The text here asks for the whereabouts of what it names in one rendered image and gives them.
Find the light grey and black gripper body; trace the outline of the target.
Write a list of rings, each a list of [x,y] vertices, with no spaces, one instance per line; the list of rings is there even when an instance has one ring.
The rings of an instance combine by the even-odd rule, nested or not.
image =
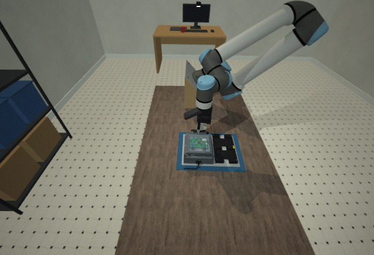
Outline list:
[[[213,107],[211,106],[209,109],[200,109],[200,108],[198,109],[201,110],[202,113],[197,115],[197,122],[198,122],[198,119],[200,119],[201,123],[211,124]]]

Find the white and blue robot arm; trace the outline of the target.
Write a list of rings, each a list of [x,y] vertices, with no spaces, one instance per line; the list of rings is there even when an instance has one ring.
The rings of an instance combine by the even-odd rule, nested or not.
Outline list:
[[[295,10],[296,9],[296,10]],[[250,45],[256,43],[282,26],[294,25],[294,29],[260,54],[237,73],[224,62]],[[201,70],[194,71],[192,77],[197,84],[196,108],[184,113],[188,120],[202,113],[200,109],[212,106],[213,94],[218,92],[229,100],[242,93],[244,85],[273,67],[301,47],[310,46],[329,30],[328,24],[314,5],[305,1],[290,1],[279,11],[256,25],[240,33],[221,46],[205,50],[199,61]]]

